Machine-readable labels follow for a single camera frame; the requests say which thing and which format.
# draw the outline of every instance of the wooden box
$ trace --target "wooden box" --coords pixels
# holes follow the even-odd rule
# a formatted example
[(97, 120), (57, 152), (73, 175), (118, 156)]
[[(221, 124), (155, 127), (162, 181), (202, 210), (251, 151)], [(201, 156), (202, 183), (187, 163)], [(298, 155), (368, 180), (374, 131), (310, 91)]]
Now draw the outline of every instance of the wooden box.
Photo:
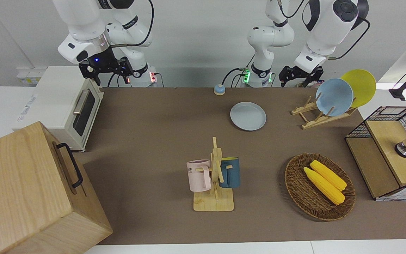
[(0, 253), (81, 254), (112, 233), (72, 156), (40, 122), (0, 138)]
[(398, 121), (365, 121), (371, 137), (347, 137), (349, 148), (376, 200), (406, 200), (406, 158), (394, 147), (406, 139)]

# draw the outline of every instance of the pink mug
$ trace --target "pink mug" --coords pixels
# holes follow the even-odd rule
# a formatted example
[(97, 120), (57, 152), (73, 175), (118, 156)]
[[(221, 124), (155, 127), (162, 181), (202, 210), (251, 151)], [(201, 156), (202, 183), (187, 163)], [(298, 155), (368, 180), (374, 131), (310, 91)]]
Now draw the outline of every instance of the pink mug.
[(187, 163), (190, 191), (202, 192), (211, 189), (210, 166), (209, 159), (198, 159)]

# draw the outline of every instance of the black handle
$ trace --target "black handle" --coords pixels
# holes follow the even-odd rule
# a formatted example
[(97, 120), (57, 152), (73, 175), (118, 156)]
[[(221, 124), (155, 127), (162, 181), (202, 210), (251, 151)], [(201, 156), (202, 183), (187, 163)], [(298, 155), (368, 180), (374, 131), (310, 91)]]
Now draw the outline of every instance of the black handle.
[(67, 148), (68, 154), (70, 155), (71, 162), (73, 163), (73, 166), (74, 166), (74, 170), (76, 170), (76, 175), (78, 175), (78, 181), (76, 183), (73, 183), (71, 185), (71, 187), (77, 188), (79, 185), (82, 185), (82, 175), (81, 175), (81, 171), (79, 171), (78, 164), (76, 164), (76, 161), (74, 160), (74, 156), (71, 153), (70, 147), (66, 143), (60, 143), (56, 147), (58, 149), (63, 148), (63, 147)]

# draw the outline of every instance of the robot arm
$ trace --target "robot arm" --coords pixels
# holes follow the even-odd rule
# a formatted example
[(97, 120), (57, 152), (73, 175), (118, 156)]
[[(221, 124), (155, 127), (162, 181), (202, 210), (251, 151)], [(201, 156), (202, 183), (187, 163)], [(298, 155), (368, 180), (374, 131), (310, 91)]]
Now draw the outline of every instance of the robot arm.
[[(112, 50), (122, 43), (125, 43), (121, 45), (123, 47), (147, 47), (151, 43), (151, 39), (142, 41), (151, 30), (138, 24), (138, 17), (128, 9), (133, 2), (134, 0), (53, 0), (59, 15), (69, 28), (69, 35), (58, 47), (59, 53), (68, 61), (79, 63), (82, 75), (95, 80), (98, 85), (98, 74), (107, 72), (123, 76), (126, 82), (127, 77), (134, 73), (129, 57), (135, 64), (143, 62), (142, 67), (146, 64), (143, 53), (123, 49), (126, 56), (118, 60)], [(100, 9), (115, 9), (113, 15), (116, 21), (106, 27), (100, 17)]]
[[(266, 15), (274, 26), (255, 27), (248, 34), (248, 42), (255, 49), (248, 85), (261, 87), (271, 74), (273, 53), (269, 47), (283, 47), (292, 43), (294, 31), (287, 24), (289, 0), (267, 0)], [(306, 45), (294, 61), (295, 67), (286, 66), (279, 74), (282, 86), (295, 78), (306, 78), (306, 83), (323, 74), (322, 67), (348, 33), (356, 28), (369, 11), (367, 0), (309, 0), (302, 19), (311, 32)]]
[(357, 4), (358, 0), (310, 0), (302, 19), (311, 34), (294, 64), (307, 73), (323, 64), (354, 29)]
[[(289, 0), (283, 0), (284, 12), (288, 6)], [(276, 0), (267, 0), (266, 15), (274, 26), (254, 27), (248, 33), (248, 43), (255, 49), (255, 57), (248, 67), (247, 84), (251, 87), (263, 87), (269, 81), (274, 60), (274, 54), (269, 48), (284, 47), (294, 40), (294, 30), (280, 11)]]
[(311, 34), (294, 61), (295, 67), (285, 66), (280, 72), (282, 87), (296, 78), (306, 78), (304, 87), (319, 80), (324, 73), (320, 65), (329, 59), (348, 33), (364, 21), (368, 12), (367, 0), (309, 0), (302, 19)]

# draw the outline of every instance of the wooden mug tree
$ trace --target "wooden mug tree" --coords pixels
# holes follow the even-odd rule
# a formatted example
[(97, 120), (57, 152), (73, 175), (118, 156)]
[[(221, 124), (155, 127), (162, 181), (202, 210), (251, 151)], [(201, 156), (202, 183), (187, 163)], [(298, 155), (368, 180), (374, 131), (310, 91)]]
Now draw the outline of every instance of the wooden mug tree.
[(193, 209), (202, 211), (226, 211), (234, 210), (233, 189), (222, 188), (219, 180), (224, 182), (222, 169), (222, 148), (217, 147), (216, 137), (213, 137), (213, 152), (211, 153), (211, 190), (193, 193)]
[(332, 108), (330, 108), (330, 110), (327, 114), (320, 112), (318, 114), (318, 116), (316, 117), (316, 119), (314, 119), (312, 121), (308, 121), (308, 119), (306, 119), (306, 117), (303, 115), (303, 113), (308, 112), (308, 111), (313, 111), (316, 109), (319, 110), (316, 102), (319, 100), (321, 95), (322, 95), (322, 93), (319, 93), (318, 96), (316, 97), (316, 100), (314, 100), (313, 102), (310, 102), (311, 101), (311, 96), (310, 96), (303, 106), (296, 107), (294, 110), (291, 111), (292, 115), (299, 114), (300, 117), (302, 117), (302, 119), (305, 121), (305, 123), (302, 124), (302, 129), (306, 130), (306, 129), (309, 129), (312, 127), (316, 127), (316, 126), (325, 124), (327, 122), (332, 122), (335, 120), (343, 119), (345, 117), (349, 117), (358, 109), (358, 108), (349, 108), (348, 111), (346, 111), (344, 114), (335, 116), (335, 117), (331, 117), (329, 115), (335, 109), (335, 107), (332, 107)]

